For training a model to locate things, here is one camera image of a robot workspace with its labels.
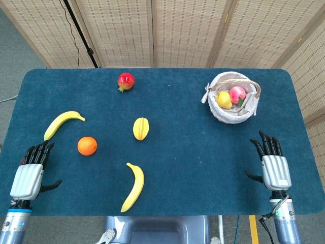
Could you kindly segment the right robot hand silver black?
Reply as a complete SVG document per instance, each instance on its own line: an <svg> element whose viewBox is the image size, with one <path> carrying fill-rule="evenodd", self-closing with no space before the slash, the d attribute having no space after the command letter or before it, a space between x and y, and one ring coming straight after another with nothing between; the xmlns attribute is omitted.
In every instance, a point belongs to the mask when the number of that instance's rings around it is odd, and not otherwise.
<svg viewBox="0 0 325 244"><path fill-rule="evenodd" d="M275 137L270 137L263 131L259 131L262 143L256 139L250 142L256 147L262 166L262 176L254 175L245 170L245 174L254 181L264 184L269 191L286 191L291 186L291 177L286 157L283 156L282 148Z"/></svg>

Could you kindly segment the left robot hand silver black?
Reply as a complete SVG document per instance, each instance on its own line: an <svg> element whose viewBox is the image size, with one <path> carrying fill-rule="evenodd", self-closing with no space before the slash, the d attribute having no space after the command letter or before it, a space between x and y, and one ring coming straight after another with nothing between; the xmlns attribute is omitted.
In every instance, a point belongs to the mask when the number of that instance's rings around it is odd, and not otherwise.
<svg viewBox="0 0 325 244"><path fill-rule="evenodd" d="M49 144L48 142L45 140L30 147L22 158L10 191L12 206L33 201L40 193L54 190L62 183L62 180L59 179L51 185L43 184L45 167L54 147L54 143Z"/></svg>

